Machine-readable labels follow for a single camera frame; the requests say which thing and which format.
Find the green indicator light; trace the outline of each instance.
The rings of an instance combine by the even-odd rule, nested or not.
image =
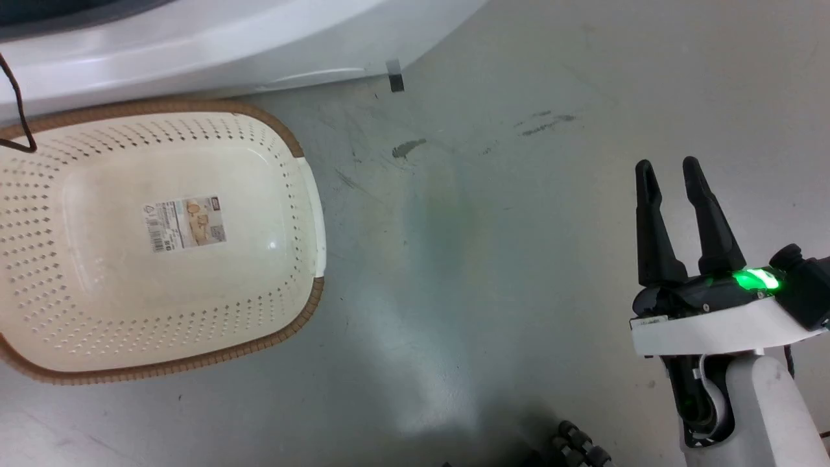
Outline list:
[[[781,283],[774,275],[764,271],[763,269],[746,269],[744,271],[735,271],[732,277],[738,281],[738,285],[746,290],[766,289],[775,290],[781,287]]]

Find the gray floor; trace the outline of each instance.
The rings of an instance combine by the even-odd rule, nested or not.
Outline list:
[[[557,416],[621,465],[681,465],[668,381],[628,334],[633,167],[655,164],[690,270],[686,155],[750,264],[790,242],[830,254],[829,8],[494,0],[404,93],[373,79],[246,98],[318,180],[314,319],[151,381],[52,387],[0,366],[0,465],[496,465]],[[830,337],[793,350],[828,430]]]

